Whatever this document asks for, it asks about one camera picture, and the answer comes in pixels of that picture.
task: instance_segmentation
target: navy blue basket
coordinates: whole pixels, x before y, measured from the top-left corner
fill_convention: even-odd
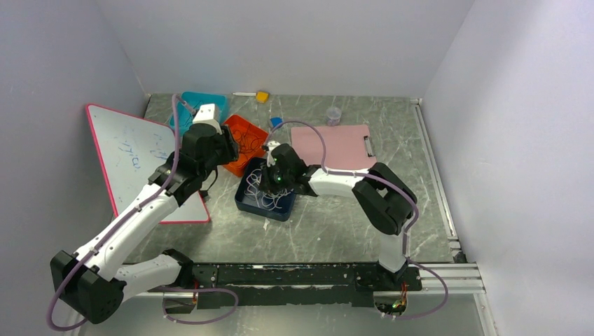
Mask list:
[[[245,195],[245,190],[247,190],[247,187],[249,187],[249,184],[247,183],[247,177],[255,169],[259,169],[260,164],[265,161],[266,159],[261,157],[254,157],[249,161],[247,167],[245,168],[245,173],[243,174],[240,186],[237,188],[237,192],[235,193],[235,204],[241,211],[246,211],[252,214],[284,222],[289,219],[291,211],[293,210],[293,203],[295,202],[296,198],[296,194],[294,192],[291,192],[287,196],[283,196],[279,199],[277,203],[279,209],[264,209],[261,202],[260,206],[258,206],[255,197],[251,195]]]

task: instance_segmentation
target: yellow sponge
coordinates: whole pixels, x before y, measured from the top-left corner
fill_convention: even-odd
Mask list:
[[[268,96],[270,96],[268,92],[258,91],[256,92],[256,101],[258,103],[264,104],[266,101],[268,101]]]

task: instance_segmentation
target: table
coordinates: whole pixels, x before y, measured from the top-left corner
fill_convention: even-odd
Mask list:
[[[420,220],[411,230],[410,255],[420,262],[452,262],[448,232],[431,178],[427,149],[409,99],[272,95],[265,104],[253,97],[232,96],[230,113],[239,114],[263,130],[268,119],[304,120],[323,125],[330,106],[343,110],[341,125],[367,124],[378,162],[384,162],[417,195]],[[171,95],[153,94],[145,118],[166,123]],[[275,133],[289,140],[289,126]],[[278,222],[237,210],[234,201],[240,179],[223,168],[209,191],[207,224],[158,225],[129,255],[139,263],[174,248],[195,262],[295,263],[372,261],[379,255],[379,238],[361,207],[344,197],[298,196],[290,220]],[[208,186],[214,174],[205,181]]]

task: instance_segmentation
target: whiteboard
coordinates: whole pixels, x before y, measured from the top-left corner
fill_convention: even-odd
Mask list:
[[[149,182],[174,150],[174,135],[165,125],[88,104],[87,117],[107,184],[111,206],[119,215]],[[198,193],[161,222],[206,223],[208,210]]]

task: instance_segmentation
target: orange bin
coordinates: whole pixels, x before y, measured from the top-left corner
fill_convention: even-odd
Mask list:
[[[237,161],[225,164],[223,167],[241,177],[252,158],[261,158],[264,155],[262,145],[268,133],[238,115],[232,115],[223,125],[229,126],[233,138],[239,144],[240,152],[240,158]]]

